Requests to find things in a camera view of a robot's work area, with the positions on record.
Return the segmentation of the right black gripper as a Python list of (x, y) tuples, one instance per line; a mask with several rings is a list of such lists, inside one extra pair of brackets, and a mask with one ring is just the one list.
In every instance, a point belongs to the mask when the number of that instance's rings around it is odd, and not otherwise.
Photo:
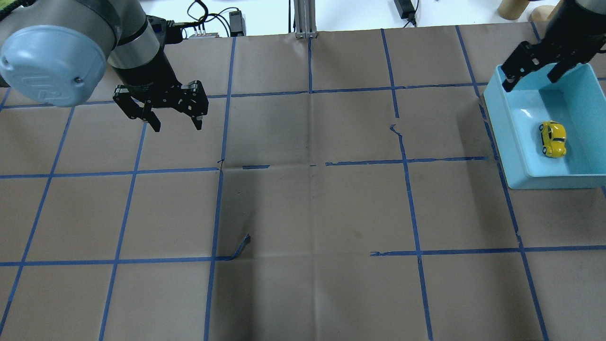
[(513, 91), (524, 76), (548, 64), (555, 64), (547, 77), (556, 83), (577, 64), (604, 54), (605, 10), (604, 0), (564, 0), (541, 41), (534, 45), (521, 42), (501, 65), (504, 91)]

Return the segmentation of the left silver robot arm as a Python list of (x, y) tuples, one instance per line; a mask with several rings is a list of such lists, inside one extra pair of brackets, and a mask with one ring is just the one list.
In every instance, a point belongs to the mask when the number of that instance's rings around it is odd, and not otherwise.
[(3, 0), (1, 86), (37, 103), (85, 103), (112, 67), (113, 101), (158, 132), (155, 108), (172, 108), (203, 128), (208, 98), (199, 80), (181, 83), (164, 52), (201, 24), (147, 15), (138, 0)]

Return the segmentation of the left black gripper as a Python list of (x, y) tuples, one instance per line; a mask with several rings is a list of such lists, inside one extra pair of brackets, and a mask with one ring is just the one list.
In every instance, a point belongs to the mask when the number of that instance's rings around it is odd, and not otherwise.
[(115, 95), (113, 99), (128, 118), (141, 118), (158, 133), (161, 122), (151, 108), (142, 108), (149, 102), (153, 108), (173, 108), (191, 118), (196, 130), (203, 129), (204, 115), (208, 114), (209, 101), (200, 81), (182, 84), (171, 67), (164, 50), (144, 65), (124, 69), (113, 67), (128, 96)]

